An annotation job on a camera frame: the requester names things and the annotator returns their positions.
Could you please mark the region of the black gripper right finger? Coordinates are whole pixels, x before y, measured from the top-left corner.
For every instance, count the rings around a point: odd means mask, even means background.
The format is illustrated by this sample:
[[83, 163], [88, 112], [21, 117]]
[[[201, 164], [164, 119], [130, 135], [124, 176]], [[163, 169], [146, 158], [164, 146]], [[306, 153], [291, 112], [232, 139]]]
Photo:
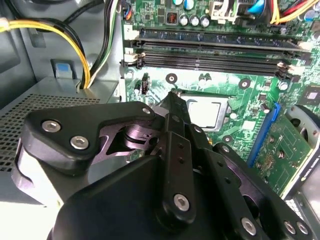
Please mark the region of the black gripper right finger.
[[228, 240], [311, 240], [310, 227], [224, 143], [210, 145], [196, 125], [185, 127], [193, 163], [217, 197]]

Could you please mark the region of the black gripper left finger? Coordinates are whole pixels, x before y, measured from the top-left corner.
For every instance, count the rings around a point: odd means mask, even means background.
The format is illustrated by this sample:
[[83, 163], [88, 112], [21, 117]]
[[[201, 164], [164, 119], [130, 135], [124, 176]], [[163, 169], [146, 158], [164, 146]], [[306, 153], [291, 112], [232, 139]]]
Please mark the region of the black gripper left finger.
[[196, 217], [186, 102], [173, 92], [155, 107], [140, 101], [51, 108], [29, 113], [22, 150], [58, 173], [85, 174], [91, 165], [143, 151], [160, 160], [156, 209], [171, 225]]

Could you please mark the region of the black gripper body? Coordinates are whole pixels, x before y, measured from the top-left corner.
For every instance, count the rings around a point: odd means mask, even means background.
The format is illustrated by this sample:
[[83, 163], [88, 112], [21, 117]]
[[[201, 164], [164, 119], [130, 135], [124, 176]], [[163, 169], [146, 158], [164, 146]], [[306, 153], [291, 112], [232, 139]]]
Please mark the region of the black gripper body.
[[219, 223], [218, 199], [205, 175], [192, 171], [185, 221], [173, 201], [165, 203], [164, 164], [158, 157], [134, 161], [75, 193], [60, 209], [53, 240], [228, 240]]

